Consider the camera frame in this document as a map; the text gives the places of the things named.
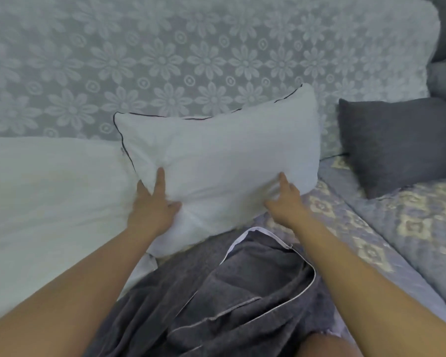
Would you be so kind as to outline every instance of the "white pillow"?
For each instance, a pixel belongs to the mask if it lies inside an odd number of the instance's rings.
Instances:
[[[320,130],[309,84],[285,99],[196,119],[114,115],[143,184],[153,190],[157,168],[164,167],[167,197],[183,202],[172,228],[148,250],[156,257],[264,213],[281,171],[301,193],[317,182]]]
[[[137,180],[119,142],[0,138],[0,315],[119,234]]]

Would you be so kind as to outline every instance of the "hand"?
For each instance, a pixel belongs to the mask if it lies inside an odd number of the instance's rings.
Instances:
[[[302,213],[308,209],[301,202],[299,190],[287,181],[284,173],[279,173],[280,194],[277,200],[266,200],[264,206],[269,210],[274,221],[286,228],[292,228]]]
[[[142,181],[139,180],[137,183],[137,196],[127,220],[127,229],[137,233],[150,231],[156,238],[172,226],[173,219],[181,206],[181,202],[167,202],[165,172],[163,168],[159,168],[153,195],[150,195]]]

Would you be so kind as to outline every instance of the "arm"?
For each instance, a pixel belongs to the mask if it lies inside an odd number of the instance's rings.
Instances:
[[[363,355],[446,357],[446,323],[331,234],[283,173],[279,182],[278,200],[265,205],[300,240]]]
[[[81,356],[139,259],[166,232],[180,203],[165,200],[163,169],[154,195],[142,182],[127,228],[0,319],[0,357]]]

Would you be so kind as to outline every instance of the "bare leg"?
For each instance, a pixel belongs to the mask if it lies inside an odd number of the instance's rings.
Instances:
[[[362,357],[362,354],[343,338],[315,333],[301,344],[295,357]]]

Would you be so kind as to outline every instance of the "forearm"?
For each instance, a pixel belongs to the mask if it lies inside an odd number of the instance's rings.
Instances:
[[[292,229],[364,356],[446,356],[445,322],[353,254],[309,211]]]
[[[18,305],[0,320],[0,357],[81,356],[153,239],[125,230]]]

